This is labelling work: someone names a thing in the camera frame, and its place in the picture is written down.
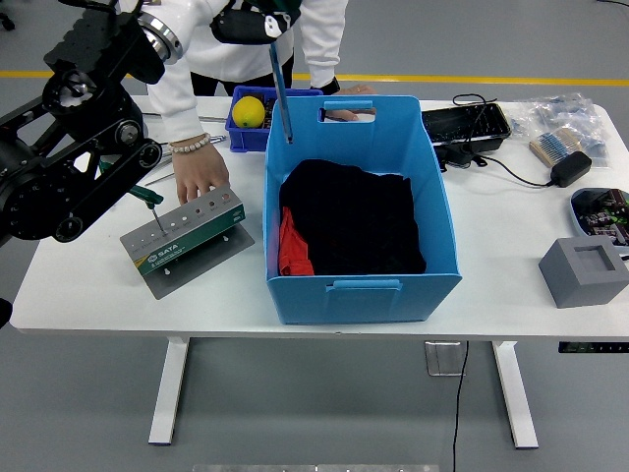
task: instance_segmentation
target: white jacket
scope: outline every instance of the white jacket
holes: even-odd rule
[[[130,11],[136,0],[122,0],[124,11]],[[155,111],[162,116],[166,140],[182,141],[201,135],[201,127],[193,93],[190,72],[228,82],[244,82],[271,73],[268,46],[222,44],[218,42],[209,24],[228,3],[227,0],[162,0],[162,6],[143,10],[153,13],[178,35],[184,47],[184,57],[176,64],[167,65],[166,72],[154,86],[148,86],[148,96]],[[242,2],[236,2],[236,8]],[[339,48],[345,28],[345,9],[348,0],[303,0],[301,17],[297,22],[302,33],[306,63],[311,84],[323,87],[334,77],[339,63]],[[195,23],[178,24],[181,12],[193,9],[190,15]],[[289,30],[276,41],[280,63],[293,53],[293,31]]]

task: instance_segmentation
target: hand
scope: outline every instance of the hand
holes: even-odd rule
[[[174,143],[176,147],[196,143],[201,137]],[[212,143],[192,152],[173,152],[177,197],[181,205],[209,192],[210,187],[229,185],[229,171],[223,156]]]
[[[334,95],[374,95],[375,89],[372,86],[357,85],[350,88],[342,88]],[[357,113],[368,113],[370,115],[375,114],[375,110],[327,110],[325,116],[333,120],[339,121],[358,121],[359,117]]]

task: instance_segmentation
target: gray cube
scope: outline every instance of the gray cube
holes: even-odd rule
[[[629,270],[607,236],[557,239],[540,270],[557,308],[604,305],[629,285]]]

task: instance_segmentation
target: gray floor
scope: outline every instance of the gray floor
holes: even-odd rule
[[[45,70],[43,54],[79,12],[50,0],[2,5],[18,28],[0,30],[0,70]],[[594,0],[352,0],[338,73],[626,79],[628,26],[629,8]],[[296,72],[304,71],[298,55]],[[580,91],[607,109],[629,143],[627,88],[374,86],[439,99]],[[42,80],[0,79],[0,114],[42,87]],[[2,248],[0,297],[15,298],[34,247],[14,240]],[[5,326],[0,469],[431,463],[451,470],[457,381],[428,376],[420,342],[195,341],[174,443],[155,447],[146,440],[165,349],[160,338],[32,336]],[[490,346],[475,342],[458,469],[626,471],[627,358],[559,355],[556,342],[539,340],[517,351],[541,447],[514,449]]]

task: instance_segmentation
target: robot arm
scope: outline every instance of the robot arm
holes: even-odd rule
[[[44,58],[53,71],[41,97],[0,118],[0,234],[21,239],[79,237],[160,159],[143,134],[142,113],[121,85],[126,74],[156,83],[161,58],[133,14],[88,9]],[[50,114],[31,146],[18,136]],[[50,152],[69,136],[69,146]],[[75,161],[89,155],[86,170]],[[98,174],[104,155],[119,155]]]
[[[118,15],[115,1],[60,1],[86,11],[46,54],[52,78],[41,97],[0,118],[0,241],[7,234],[73,241],[157,164],[161,146],[144,135],[142,113],[121,82],[130,74],[157,83],[163,63],[181,57],[193,27],[209,25],[213,15],[206,0],[186,2],[184,13],[144,0]],[[253,35],[257,43],[272,42],[292,26],[301,1],[249,3],[266,13],[255,13],[256,20],[252,12],[231,16],[229,2],[214,22],[219,39],[251,43]],[[34,144],[24,143],[20,130],[48,114],[54,123]],[[74,142],[51,155],[66,137]],[[75,162],[86,153],[86,170],[79,170]],[[101,157],[112,155],[114,164],[100,173]]]

